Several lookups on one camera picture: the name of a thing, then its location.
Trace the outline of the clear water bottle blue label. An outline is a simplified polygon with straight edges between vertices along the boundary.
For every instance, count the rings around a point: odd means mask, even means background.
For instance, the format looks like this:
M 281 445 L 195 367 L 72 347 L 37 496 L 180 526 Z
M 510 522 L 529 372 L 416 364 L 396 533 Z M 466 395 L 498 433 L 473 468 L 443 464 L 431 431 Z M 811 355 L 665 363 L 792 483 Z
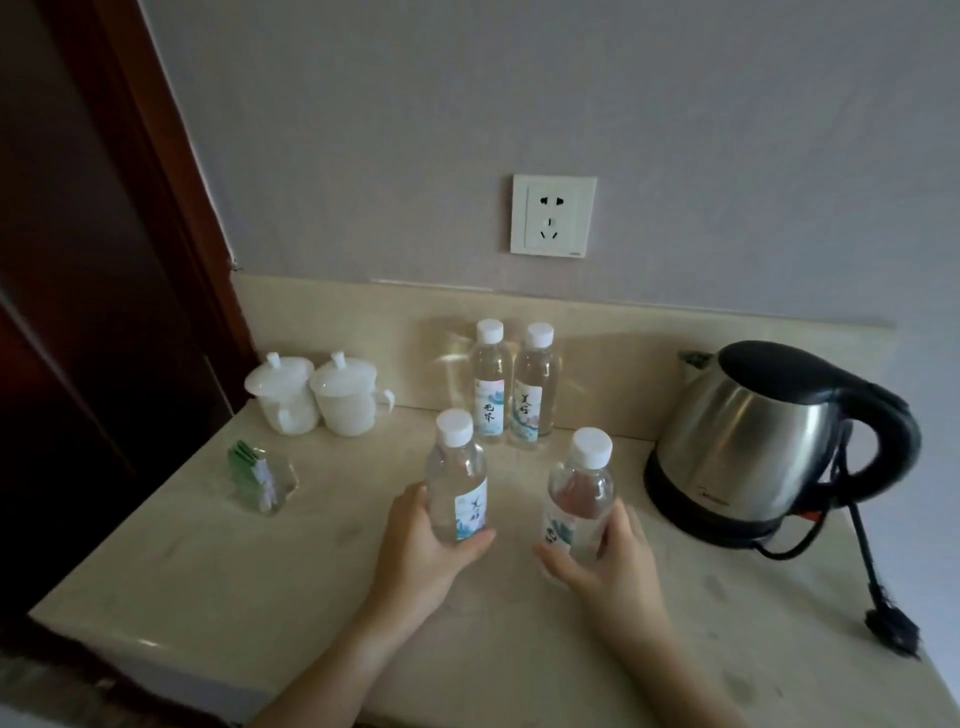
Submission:
M 438 414 L 425 467 L 429 519 L 438 540 L 453 544 L 486 528 L 487 457 L 469 412 L 449 408 Z

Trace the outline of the person's left forearm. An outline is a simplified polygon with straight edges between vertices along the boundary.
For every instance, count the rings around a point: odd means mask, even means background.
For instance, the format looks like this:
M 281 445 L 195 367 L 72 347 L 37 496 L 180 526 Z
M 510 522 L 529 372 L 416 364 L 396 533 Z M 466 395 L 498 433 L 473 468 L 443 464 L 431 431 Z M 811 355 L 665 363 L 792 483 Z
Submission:
M 380 675 L 429 615 L 414 603 L 366 602 L 245 728 L 353 728 Z

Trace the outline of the white lidded ceramic cup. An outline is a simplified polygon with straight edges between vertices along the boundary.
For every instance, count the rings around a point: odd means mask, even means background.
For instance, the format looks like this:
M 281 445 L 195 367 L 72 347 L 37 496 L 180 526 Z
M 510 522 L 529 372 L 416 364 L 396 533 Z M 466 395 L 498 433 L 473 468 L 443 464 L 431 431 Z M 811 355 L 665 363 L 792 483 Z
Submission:
M 309 386 L 314 372 L 314 364 L 305 357 L 269 352 L 265 362 L 246 376 L 246 392 L 278 434 L 303 435 L 318 427 L 321 415 Z
M 378 414 L 393 412 L 394 393 L 378 389 L 377 381 L 374 363 L 333 351 L 309 379 L 326 427 L 336 435 L 353 438 L 372 430 Z

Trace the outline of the black kettle base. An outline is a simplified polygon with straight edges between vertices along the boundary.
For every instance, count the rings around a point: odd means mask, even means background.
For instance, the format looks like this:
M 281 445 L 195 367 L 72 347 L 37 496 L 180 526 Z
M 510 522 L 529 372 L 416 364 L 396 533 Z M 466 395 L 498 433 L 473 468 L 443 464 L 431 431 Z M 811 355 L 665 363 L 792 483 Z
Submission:
M 755 545 L 771 538 L 786 518 L 738 520 L 715 514 L 671 483 L 656 450 L 647 459 L 643 479 L 651 503 L 670 524 L 699 541 L 722 549 L 750 551 Z

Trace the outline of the dark wooden door frame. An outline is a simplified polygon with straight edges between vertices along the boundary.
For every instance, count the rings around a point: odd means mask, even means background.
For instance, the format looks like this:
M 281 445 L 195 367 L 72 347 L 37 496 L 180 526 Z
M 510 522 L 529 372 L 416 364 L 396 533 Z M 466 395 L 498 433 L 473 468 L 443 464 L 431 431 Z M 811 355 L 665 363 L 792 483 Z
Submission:
M 38 0 L 0 0 L 0 622 L 230 416 Z

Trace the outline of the stainless steel electric kettle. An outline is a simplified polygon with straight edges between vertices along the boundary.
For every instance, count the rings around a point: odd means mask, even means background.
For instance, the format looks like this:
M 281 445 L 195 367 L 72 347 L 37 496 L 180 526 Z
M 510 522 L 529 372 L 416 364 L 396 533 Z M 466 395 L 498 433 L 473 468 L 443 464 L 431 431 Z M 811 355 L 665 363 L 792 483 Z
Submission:
M 678 359 L 693 373 L 652 453 L 678 491 L 717 515 L 824 520 L 885 492 L 919 458 L 904 400 L 805 350 L 740 341 Z

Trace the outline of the clear glass holder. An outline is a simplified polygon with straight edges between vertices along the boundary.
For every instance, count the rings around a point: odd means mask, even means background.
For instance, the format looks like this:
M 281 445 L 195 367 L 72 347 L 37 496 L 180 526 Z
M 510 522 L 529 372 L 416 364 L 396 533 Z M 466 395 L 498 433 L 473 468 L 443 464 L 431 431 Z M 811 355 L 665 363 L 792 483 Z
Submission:
M 226 463 L 234 498 L 260 515 L 276 515 L 300 487 L 292 462 L 275 450 L 237 440 L 226 451 Z

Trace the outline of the clear water bottle pink-blue label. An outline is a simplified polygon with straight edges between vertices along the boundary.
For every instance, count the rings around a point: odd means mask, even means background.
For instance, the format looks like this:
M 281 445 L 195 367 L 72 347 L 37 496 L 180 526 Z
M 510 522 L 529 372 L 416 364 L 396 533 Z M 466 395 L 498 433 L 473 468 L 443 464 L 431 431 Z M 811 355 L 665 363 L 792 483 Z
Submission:
M 474 433 L 482 441 L 500 442 L 507 427 L 508 389 L 513 366 L 502 321 L 477 321 L 476 341 L 469 354 L 469 365 Z

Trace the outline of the person's right hand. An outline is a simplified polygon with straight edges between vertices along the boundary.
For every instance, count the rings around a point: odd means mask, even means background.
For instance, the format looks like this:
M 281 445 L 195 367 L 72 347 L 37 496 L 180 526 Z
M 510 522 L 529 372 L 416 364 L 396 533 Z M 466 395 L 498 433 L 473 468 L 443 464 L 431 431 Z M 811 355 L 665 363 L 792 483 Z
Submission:
M 621 498 L 609 511 L 602 554 L 584 567 L 593 573 L 593 584 L 566 587 L 581 601 L 598 633 L 597 617 L 627 611 L 631 604 L 638 610 L 667 612 L 653 551 L 635 510 Z

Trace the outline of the person's left hand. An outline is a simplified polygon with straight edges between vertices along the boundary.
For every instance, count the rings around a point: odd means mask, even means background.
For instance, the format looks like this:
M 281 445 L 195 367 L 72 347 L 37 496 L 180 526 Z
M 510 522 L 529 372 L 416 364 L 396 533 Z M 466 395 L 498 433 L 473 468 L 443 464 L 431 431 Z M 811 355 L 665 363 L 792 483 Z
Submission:
M 366 598 L 366 607 L 391 629 L 419 629 L 466 569 L 444 567 L 443 544 L 431 526 L 426 483 L 409 485 L 390 506 Z

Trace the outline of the green tea bag packets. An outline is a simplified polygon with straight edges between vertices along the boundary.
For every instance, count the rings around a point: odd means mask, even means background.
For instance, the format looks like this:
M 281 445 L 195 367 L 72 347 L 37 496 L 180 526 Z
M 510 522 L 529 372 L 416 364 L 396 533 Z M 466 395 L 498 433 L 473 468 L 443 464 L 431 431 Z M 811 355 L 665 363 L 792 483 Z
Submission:
M 277 482 L 266 457 L 243 440 L 226 452 L 227 465 L 239 498 L 260 512 L 279 505 Z

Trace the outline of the clear water bottle white label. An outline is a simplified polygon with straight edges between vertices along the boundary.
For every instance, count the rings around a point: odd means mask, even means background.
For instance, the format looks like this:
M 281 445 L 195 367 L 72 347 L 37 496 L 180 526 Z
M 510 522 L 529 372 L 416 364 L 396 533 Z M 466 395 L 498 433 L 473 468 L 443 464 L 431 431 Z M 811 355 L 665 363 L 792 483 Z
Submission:
M 613 449 L 605 431 L 580 428 L 565 459 L 549 475 L 539 539 L 583 566 L 597 558 L 616 498 L 608 469 Z

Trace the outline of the person's right forearm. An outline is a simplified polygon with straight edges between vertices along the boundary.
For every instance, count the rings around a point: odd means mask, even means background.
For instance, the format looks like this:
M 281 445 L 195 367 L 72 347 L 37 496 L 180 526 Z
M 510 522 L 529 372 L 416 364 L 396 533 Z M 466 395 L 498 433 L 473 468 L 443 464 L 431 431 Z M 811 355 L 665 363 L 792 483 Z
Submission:
M 630 604 L 595 622 L 662 728 L 750 728 L 734 702 L 690 660 L 666 610 Z

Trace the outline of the clear water bottle lotus label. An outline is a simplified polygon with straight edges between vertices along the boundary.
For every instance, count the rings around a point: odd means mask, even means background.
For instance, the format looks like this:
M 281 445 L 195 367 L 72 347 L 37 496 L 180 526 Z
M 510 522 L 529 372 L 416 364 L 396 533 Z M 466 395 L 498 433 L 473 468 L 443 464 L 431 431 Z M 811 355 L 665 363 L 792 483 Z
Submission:
M 513 360 L 510 437 L 523 450 L 535 450 L 552 433 L 562 358 L 554 327 L 530 323 Z

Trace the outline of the white wall power socket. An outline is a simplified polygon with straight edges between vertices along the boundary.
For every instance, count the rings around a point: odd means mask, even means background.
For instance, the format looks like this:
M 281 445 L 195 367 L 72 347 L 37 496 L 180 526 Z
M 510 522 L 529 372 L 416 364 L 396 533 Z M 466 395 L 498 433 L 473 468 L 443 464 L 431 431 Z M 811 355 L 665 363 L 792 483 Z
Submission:
M 585 259 L 596 186 L 595 176 L 513 175 L 510 252 Z

